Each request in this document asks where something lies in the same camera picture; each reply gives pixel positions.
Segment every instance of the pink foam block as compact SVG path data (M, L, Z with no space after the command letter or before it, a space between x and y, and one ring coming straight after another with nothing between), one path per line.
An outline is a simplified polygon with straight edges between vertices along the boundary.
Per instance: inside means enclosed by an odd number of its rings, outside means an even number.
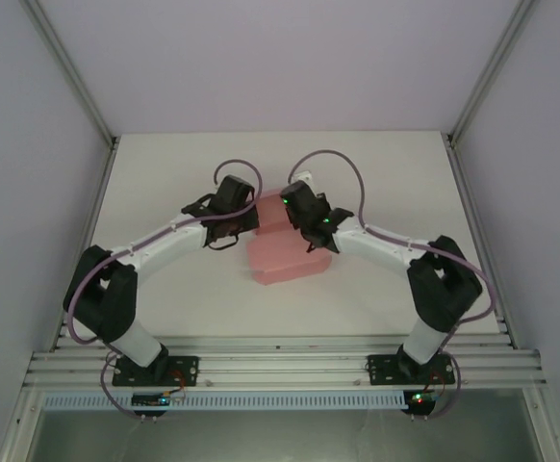
M280 197L280 191L264 192L257 202L257 213L259 214L259 228L255 231L257 235L293 229Z
M246 246L252 277L267 285L327 270L331 253L325 248L307 253L307 248L308 243L293 229L257 236Z

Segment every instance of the white table surface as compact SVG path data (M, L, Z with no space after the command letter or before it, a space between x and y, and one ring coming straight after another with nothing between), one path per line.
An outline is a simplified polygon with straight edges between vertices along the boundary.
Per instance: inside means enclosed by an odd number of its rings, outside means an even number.
M212 172L244 158L265 187L286 184L292 165L320 148L341 150L363 173L366 221L398 234L435 240L446 234L478 263L445 146L438 132L295 132L125 135L93 242L127 244L166 224L212 192ZM313 173L332 207L357 210L357 181L341 159L318 156ZM256 184L246 167L228 167ZM140 287L138 319L157 336L342 336L408 334L417 319L408 281L350 256L334 255L325 273L262 286L250 276L246 237L223 252L194 252ZM484 293L470 310L489 303ZM494 315L462 327L497 333Z

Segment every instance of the perforated metal strip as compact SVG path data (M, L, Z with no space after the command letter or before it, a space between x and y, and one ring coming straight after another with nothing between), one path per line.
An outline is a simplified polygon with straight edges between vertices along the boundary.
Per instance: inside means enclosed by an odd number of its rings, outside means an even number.
M126 408L131 393L115 393L114 398ZM179 395L167 410L188 411L265 411L265 410L351 410L406 409L401 391L360 392L204 392L192 393L180 400ZM50 392L45 396L45 411L114 410L109 400L96 392ZM159 410L137 406L137 410Z

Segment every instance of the white wall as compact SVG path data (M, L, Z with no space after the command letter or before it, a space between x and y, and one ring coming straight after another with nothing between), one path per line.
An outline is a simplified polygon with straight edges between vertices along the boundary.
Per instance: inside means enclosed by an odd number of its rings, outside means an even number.
M541 2L460 148L512 316L560 405L560 2Z
M25 12L0 0L0 445L56 325L105 152Z
M40 0L117 134L451 129L516 0Z

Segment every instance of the glass panel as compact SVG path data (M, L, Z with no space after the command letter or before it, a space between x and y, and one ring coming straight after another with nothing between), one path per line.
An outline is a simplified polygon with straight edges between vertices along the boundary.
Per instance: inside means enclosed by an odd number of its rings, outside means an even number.
M541 460L516 392L466 391L447 416L399 411L172 413L137 423L117 412L47 412L33 462Z

